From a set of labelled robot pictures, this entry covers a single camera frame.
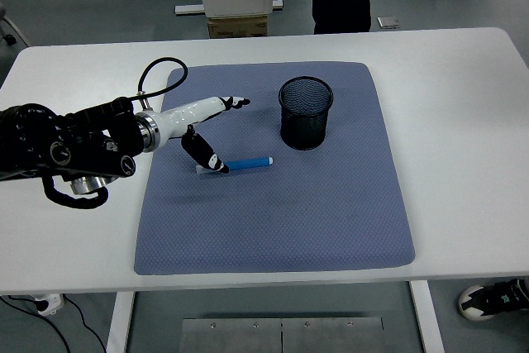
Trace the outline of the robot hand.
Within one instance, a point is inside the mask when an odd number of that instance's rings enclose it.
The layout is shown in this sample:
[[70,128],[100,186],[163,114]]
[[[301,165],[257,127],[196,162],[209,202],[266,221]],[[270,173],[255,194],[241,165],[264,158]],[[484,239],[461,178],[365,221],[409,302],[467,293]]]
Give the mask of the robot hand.
[[152,112],[149,115],[154,123],[150,147],[156,150],[170,139],[179,138],[184,151],[197,165],[213,172],[226,174],[229,172],[229,167],[195,131],[195,127],[223,112],[240,109],[249,104],[250,100],[243,97],[210,97],[162,113]]

